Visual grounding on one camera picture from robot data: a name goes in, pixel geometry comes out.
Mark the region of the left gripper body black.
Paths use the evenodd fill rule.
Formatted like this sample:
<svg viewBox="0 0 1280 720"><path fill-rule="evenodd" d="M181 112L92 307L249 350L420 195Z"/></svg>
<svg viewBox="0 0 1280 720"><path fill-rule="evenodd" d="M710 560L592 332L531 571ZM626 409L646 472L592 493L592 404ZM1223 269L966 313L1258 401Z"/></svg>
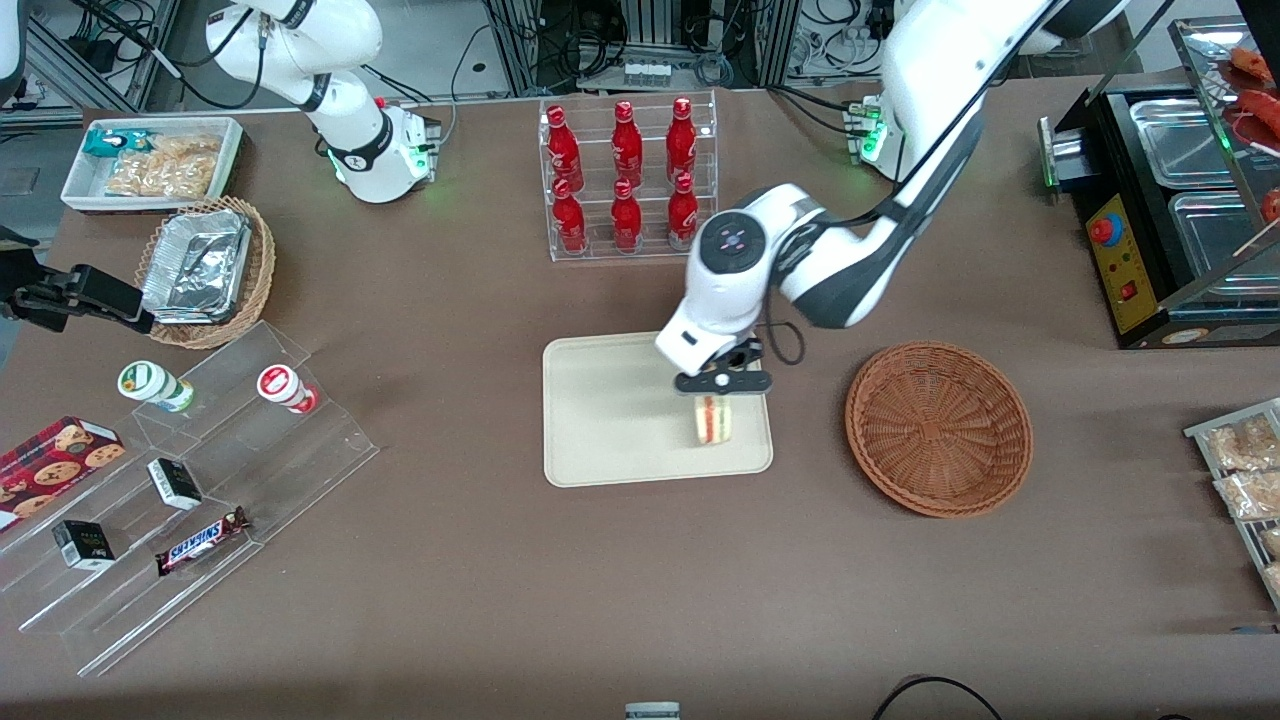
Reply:
<svg viewBox="0 0 1280 720"><path fill-rule="evenodd" d="M673 378L675 392L684 396L767 395L773 379L760 366L763 356L763 342L746 338L704 364L694 375L678 373Z"/></svg>

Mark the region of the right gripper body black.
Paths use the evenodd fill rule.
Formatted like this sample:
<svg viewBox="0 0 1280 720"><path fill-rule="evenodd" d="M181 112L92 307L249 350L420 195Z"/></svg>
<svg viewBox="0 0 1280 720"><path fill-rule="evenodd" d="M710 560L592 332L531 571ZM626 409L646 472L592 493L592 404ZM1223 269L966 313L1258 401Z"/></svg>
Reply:
<svg viewBox="0 0 1280 720"><path fill-rule="evenodd" d="M67 323L67 318L79 316L78 302L69 295L79 278L78 266L70 272L54 270L42 265L33 250L3 250L3 319Z"/></svg>

